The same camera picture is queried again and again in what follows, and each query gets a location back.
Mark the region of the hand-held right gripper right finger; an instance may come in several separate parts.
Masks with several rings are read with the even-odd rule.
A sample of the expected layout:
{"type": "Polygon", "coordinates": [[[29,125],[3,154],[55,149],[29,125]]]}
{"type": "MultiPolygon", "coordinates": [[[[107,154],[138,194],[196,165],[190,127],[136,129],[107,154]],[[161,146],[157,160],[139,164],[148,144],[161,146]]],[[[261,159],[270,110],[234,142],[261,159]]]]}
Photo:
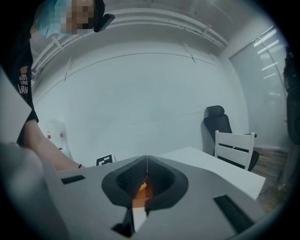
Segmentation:
{"type": "Polygon", "coordinates": [[[199,167],[148,156],[148,180],[139,240],[230,240],[264,216],[250,196],[199,167]]]}

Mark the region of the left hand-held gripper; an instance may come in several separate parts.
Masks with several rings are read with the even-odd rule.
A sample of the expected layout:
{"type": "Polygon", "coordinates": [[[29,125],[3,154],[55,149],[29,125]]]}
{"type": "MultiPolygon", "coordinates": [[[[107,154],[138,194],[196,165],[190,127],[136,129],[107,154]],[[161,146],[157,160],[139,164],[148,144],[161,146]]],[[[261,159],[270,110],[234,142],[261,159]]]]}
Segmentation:
{"type": "Polygon", "coordinates": [[[105,165],[105,164],[109,164],[109,163],[112,163],[112,162],[113,162],[113,156],[112,156],[112,154],[110,154],[110,155],[98,158],[96,160],[96,166],[105,165]]]}

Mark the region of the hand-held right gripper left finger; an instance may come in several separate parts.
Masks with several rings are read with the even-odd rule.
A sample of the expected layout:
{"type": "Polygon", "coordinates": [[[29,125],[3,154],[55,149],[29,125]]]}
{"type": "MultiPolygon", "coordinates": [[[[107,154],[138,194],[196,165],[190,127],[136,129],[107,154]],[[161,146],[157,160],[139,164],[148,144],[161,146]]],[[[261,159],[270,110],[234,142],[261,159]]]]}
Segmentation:
{"type": "Polygon", "coordinates": [[[55,171],[43,165],[45,181],[73,240],[146,240],[134,230],[133,199],[146,178],[147,156],[103,166],[55,171]]]}

